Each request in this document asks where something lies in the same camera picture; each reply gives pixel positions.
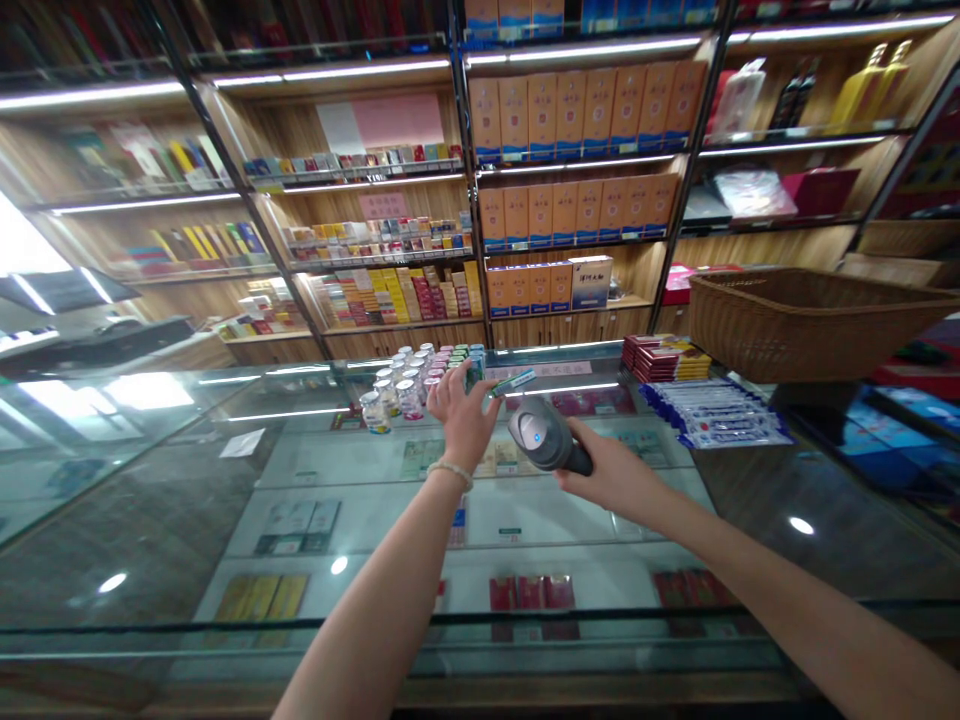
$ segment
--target pink sign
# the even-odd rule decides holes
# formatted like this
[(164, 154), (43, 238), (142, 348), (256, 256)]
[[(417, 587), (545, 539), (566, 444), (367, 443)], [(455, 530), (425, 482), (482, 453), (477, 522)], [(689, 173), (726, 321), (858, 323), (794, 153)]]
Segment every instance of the pink sign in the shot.
[(403, 193), (378, 193), (361, 195), (360, 207), (367, 220), (386, 220), (392, 217), (409, 217), (407, 201)]

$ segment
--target counter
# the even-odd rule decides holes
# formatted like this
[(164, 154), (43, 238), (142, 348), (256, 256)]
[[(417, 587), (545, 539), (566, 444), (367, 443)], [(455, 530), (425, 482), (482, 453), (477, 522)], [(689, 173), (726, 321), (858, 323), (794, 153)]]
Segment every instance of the counter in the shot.
[[(525, 392), (633, 443), (673, 487), (925, 641), (960, 636), (951, 536), (802, 438), (686, 450), (620, 374), (619, 355), (614, 341), (491, 352), (488, 364), (536, 364), (541, 377)], [(0, 388), (0, 715), (269, 714), (443, 437), (429, 416), (396, 420), (386, 436), (358, 426), (350, 408), (385, 364)], [(515, 462), (506, 417), (505, 407), (491, 448), (504, 443), (502, 452), (465, 499), (465, 530), (452, 536), (401, 705), (789, 700), (809, 690), (742, 608), (709, 596), (665, 607), (664, 578), (702, 577), (702, 563)], [(224, 456), (254, 432), (252, 453)], [(304, 538), (291, 503), (315, 517), (323, 508), (332, 529), (328, 519)], [(286, 525), (271, 521), (278, 512)], [(490, 581), (506, 576), (569, 576), (575, 608), (492, 610)], [(224, 599), (238, 577), (260, 583), (245, 608)], [(251, 609), (284, 582), (302, 590), (295, 616), (268, 621)]]

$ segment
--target paper sign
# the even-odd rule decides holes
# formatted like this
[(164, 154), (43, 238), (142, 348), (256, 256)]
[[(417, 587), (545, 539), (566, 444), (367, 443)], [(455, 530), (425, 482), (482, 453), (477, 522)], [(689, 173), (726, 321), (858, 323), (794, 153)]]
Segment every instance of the paper sign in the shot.
[(378, 193), (361, 195), (360, 208), (366, 220), (386, 220), (392, 217), (409, 217), (407, 201), (403, 193)]
[(572, 363), (545, 363), (543, 365), (512, 365), (504, 368), (486, 368), (483, 376), (487, 380), (506, 380), (527, 370), (533, 370), (537, 377), (566, 377), (567, 375), (589, 375), (593, 372), (589, 360)]

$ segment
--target wicker basket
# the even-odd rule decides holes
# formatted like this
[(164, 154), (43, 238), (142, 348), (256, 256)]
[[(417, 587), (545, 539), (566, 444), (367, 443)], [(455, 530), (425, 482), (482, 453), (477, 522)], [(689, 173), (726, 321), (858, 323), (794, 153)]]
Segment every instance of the wicker basket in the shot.
[(690, 335), (753, 382), (859, 380), (960, 308), (943, 290), (777, 268), (690, 278)]

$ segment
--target orange box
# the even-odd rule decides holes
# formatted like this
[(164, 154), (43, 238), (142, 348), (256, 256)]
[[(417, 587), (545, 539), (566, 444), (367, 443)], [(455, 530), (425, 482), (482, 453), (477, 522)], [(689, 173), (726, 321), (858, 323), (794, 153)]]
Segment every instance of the orange box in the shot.
[(589, 245), (597, 241), (602, 198), (603, 180), (577, 183), (577, 245)]
[(484, 188), (479, 194), (480, 225), (483, 230), (483, 247), (487, 250), (503, 250), (507, 247), (507, 231), (504, 225), (503, 189)]
[(647, 223), (653, 207), (655, 192), (655, 175), (641, 175), (627, 178), (627, 193), (623, 203), (623, 212), (620, 221), (623, 223), (623, 234), (636, 233), (641, 236), (646, 231)]
[(581, 70), (557, 73), (557, 157), (579, 157), (583, 145), (583, 109), (587, 74)]
[(550, 247), (553, 245), (553, 185), (528, 187), (527, 206), (530, 208), (530, 247)]
[(587, 73), (587, 102), (583, 113), (584, 155), (607, 154), (616, 85), (617, 71), (613, 68)]
[(647, 65), (647, 81), (643, 87), (643, 106), (640, 111), (640, 127), (637, 142), (640, 149), (646, 146), (659, 147), (667, 126), (667, 105), (673, 88), (675, 62)]
[(509, 268), (507, 292), (510, 294), (510, 315), (530, 314), (530, 268), (518, 265)]
[(527, 79), (500, 78), (500, 140), (503, 159), (526, 160), (530, 150), (527, 138)]
[(494, 78), (470, 80), (470, 119), (479, 162), (500, 162), (499, 93)]
[(507, 268), (487, 268), (487, 301), (490, 317), (510, 317), (510, 293)]
[(550, 263), (550, 312), (570, 309), (573, 287), (573, 265), (569, 262)]
[(577, 183), (554, 183), (553, 246), (573, 245), (577, 237)]
[(700, 88), (707, 72), (703, 60), (681, 60), (673, 73), (673, 88), (667, 107), (667, 142), (684, 147), (693, 129), (694, 117), (700, 107)]
[(530, 227), (527, 212), (527, 188), (503, 189), (504, 227), (507, 232), (507, 245), (529, 242)]
[(527, 266), (527, 292), (530, 296), (530, 314), (550, 312), (550, 266), (546, 263)]
[(552, 160), (557, 147), (557, 74), (527, 77), (530, 159)]
[(670, 213), (673, 211), (673, 197), (677, 192), (680, 176), (675, 173), (653, 175), (653, 207), (650, 212), (650, 222), (647, 231), (666, 231), (670, 222)]
[(617, 68), (617, 85), (613, 91), (613, 115), (610, 119), (610, 149), (620, 152), (637, 149), (640, 129), (640, 103), (647, 80), (646, 65)]
[(600, 239), (615, 240), (623, 229), (623, 206), (627, 196), (627, 179), (613, 178), (603, 181), (603, 198), (600, 202)]

